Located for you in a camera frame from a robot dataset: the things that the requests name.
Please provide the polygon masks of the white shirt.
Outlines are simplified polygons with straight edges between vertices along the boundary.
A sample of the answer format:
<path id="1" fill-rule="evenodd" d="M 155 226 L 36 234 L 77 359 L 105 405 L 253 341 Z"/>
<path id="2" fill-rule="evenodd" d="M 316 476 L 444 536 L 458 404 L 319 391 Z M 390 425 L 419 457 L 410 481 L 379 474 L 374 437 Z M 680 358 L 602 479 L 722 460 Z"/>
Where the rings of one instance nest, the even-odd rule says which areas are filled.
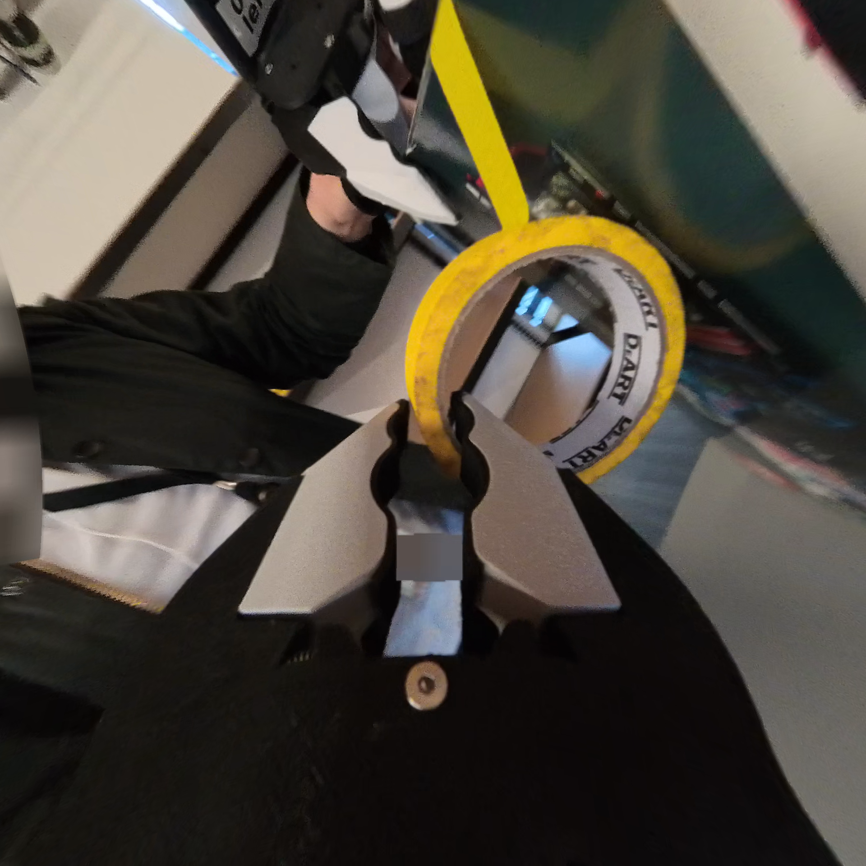
<path id="1" fill-rule="evenodd" d="M 28 570 L 160 612 L 275 485 L 139 466 L 42 470 L 40 557 Z"/>

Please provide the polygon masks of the yellow tape roll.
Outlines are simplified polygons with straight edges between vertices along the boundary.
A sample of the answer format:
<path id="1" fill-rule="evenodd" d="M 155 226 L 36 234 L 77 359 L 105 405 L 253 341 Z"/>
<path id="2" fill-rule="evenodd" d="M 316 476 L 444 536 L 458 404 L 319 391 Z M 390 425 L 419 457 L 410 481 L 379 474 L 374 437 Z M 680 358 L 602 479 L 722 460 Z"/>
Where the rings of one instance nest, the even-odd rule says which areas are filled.
<path id="1" fill-rule="evenodd" d="M 685 310 L 677 280 L 659 251 L 639 233 L 594 216 L 531 220 L 511 151 L 453 2 L 440 2 L 430 60 L 502 229 L 464 249 L 430 285 L 412 320 L 405 355 L 408 397 L 420 433 L 443 468 L 456 474 L 461 457 L 448 422 L 446 353 L 457 327 L 498 278 L 548 255 L 589 252 L 614 278 L 622 339 L 592 411 L 542 452 L 587 484 L 612 471 L 662 416 L 682 370 Z"/>

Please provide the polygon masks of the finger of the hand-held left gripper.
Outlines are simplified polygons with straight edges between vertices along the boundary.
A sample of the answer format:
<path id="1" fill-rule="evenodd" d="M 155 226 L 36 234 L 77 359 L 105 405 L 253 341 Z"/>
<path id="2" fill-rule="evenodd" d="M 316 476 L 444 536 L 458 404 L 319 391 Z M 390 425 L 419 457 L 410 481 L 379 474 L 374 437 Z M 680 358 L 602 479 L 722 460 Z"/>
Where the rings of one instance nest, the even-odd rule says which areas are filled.
<path id="1" fill-rule="evenodd" d="M 358 107 L 340 98 L 318 109 L 309 133 L 341 165 L 360 194 L 417 220 L 458 223 L 458 216 L 415 166 L 400 161 L 391 145 L 367 133 Z"/>
<path id="2" fill-rule="evenodd" d="M 366 61 L 352 90 L 352 100 L 396 151 L 410 149 L 415 100 L 398 92 L 396 83 L 377 60 Z"/>

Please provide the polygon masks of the person's left hand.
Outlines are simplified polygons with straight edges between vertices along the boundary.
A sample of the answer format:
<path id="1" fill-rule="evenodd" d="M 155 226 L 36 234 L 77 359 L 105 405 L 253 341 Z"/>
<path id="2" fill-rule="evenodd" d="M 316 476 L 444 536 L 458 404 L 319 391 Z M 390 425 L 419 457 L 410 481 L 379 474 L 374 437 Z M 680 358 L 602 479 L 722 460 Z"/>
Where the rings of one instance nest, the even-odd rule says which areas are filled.
<path id="1" fill-rule="evenodd" d="M 357 243 L 373 231 L 374 217 L 352 202 L 338 177 L 312 172 L 306 205 L 312 220 L 343 243 Z"/>

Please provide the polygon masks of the black lego box race car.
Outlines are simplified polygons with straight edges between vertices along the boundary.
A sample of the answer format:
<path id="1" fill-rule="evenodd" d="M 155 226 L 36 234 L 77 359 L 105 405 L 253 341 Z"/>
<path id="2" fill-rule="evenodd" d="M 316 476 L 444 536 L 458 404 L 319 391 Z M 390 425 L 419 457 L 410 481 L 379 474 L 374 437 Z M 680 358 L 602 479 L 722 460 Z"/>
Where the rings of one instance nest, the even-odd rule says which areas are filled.
<path id="1" fill-rule="evenodd" d="M 512 146 L 555 143 L 782 364 L 864 398 L 864 301 L 667 2 L 455 2 Z"/>

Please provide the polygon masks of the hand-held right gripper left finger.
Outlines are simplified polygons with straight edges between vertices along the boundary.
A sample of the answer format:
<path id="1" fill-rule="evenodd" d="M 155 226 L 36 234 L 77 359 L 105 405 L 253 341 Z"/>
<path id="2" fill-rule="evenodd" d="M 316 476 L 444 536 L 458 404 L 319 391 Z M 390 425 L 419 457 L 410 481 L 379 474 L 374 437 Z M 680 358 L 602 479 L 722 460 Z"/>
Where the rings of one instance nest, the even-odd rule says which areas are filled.
<path id="1" fill-rule="evenodd" d="M 380 615 L 396 535 L 387 503 L 409 408 L 404 399 L 385 406 L 303 473 L 240 615 Z"/>

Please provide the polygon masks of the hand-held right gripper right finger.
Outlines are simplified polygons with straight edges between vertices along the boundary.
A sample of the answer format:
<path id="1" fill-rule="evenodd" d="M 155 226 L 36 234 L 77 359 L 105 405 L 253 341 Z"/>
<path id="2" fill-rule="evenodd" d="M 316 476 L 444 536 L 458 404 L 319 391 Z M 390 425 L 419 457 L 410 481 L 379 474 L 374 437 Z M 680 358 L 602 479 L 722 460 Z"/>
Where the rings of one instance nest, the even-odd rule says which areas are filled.
<path id="1" fill-rule="evenodd" d="M 450 418 L 460 480 L 470 493 L 464 610 L 503 622 L 619 610 L 617 591 L 552 460 L 466 392 L 452 395 Z"/>

